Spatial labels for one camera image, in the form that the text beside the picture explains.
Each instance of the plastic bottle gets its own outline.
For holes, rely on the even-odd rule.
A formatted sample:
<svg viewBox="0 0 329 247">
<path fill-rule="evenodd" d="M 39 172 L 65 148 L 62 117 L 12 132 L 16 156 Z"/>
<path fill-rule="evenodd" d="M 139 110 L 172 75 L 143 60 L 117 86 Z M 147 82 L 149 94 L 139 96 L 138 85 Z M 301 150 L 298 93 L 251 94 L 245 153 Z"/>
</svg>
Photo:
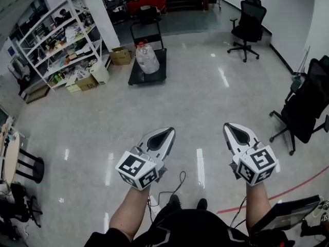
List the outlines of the plastic bottle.
<svg viewBox="0 0 329 247">
<path fill-rule="evenodd" d="M 152 74 L 158 71 L 160 67 L 159 61 L 149 44 L 139 42 L 136 48 L 136 59 L 140 68 L 146 74 Z"/>
</svg>

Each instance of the cardboard box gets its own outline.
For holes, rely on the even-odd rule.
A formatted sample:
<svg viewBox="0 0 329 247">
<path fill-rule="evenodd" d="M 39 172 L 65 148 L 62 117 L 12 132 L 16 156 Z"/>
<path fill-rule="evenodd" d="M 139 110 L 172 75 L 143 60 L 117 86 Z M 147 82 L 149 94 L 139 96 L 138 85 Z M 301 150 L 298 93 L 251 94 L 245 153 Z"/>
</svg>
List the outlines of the cardboard box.
<svg viewBox="0 0 329 247">
<path fill-rule="evenodd" d="M 87 78 L 77 80 L 76 85 L 83 91 L 87 91 L 97 87 L 97 81 L 90 75 Z"/>
<path fill-rule="evenodd" d="M 113 61 L 114 65 L 128 65 L 130 64 L 132 58 L 126 47 L 112 48 L 113 52 L 109 55 Z"/>
</svg>

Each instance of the black office chair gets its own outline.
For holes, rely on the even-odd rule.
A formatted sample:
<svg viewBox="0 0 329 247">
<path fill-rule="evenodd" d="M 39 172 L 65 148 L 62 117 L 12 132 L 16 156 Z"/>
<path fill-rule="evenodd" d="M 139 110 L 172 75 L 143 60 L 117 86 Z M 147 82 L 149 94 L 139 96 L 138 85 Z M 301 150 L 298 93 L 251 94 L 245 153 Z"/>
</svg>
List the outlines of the black office chair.
<svg viewBox="0 0 329 247">
<path fill-rule="evenodd" d="M 293 149 L 290 155 L 293 155 L 295 148 L 295 136 L 303 143 L 308 143 L 311 135 L 322 128 L 329 131 L 329 116 L 325 122 L 314 129 L 316 119 L 329 104 L 329 57 L 324 56 L 320 61 L 312 59 L 308 67 L 308 73 L 301 87 L 301 82 L 295 80 L 291 87 L 290 93 L 285 99 L 285 105 L 281 115 L 276 112 L 270 112 L 269 116 L 275 114 L 287 126 L 281 132 L 270 138 L 272 143 L 274 139 L 290 131 Z"/>
<path fill-rule="evenodd" d="M 245 53 L 243 62 L 247 62 L 247 51 L 255 54 L 259 59 L 259 54 L 251 49 L 251 45 L 247 45 L 248 42 L 257 42 L 262 39 L 263 27 L 262 21 L 266 14 L 266 8 L 263 7 L 260 0 L 244 0 L 241 1 L 241 18 L 239 25 L 235 26 L 237 19 L 230 19 L 233 22 L 232 34 L 243 40 L 243 45 L 234 42 L 233 46 L 239 45 L 239 47 L 231 48 L 227 51 L 230 53 L 232 50 L 242 49 Z"/>
</svg>

